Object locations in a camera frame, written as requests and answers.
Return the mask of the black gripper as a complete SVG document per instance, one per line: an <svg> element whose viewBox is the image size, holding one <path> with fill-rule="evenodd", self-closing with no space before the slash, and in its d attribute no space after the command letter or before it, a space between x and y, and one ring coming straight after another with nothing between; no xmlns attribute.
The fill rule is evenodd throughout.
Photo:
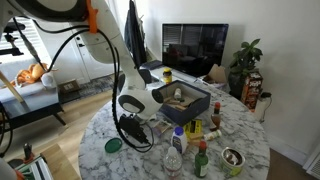
<svg viewBox="0 0 320 180"><path fill-rule="evenodd" d="M124 130L127 134L132 136L140 143L148 143L147 136L143 132L143 128L140 126L139 122L134 119L132 115L127 116L122 114L119 120L120 128Z"/></svg>

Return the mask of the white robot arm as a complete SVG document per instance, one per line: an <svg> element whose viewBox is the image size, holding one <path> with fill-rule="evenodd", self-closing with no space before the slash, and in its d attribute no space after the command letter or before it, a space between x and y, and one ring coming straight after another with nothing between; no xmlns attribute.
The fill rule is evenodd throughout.
<svg viewBox="0 0 320 180"><path fill-rule="evenodd" d="M116 116L116 129L120 135L129 134L140 143L147 141L139 123L160 109L163 96L156 89L146 88L135 56L128 50L106 0L0 0L2 26L17 16L72 24L96 61L121 69L125 80L115 93L118 104L132 115Z"/></svg>

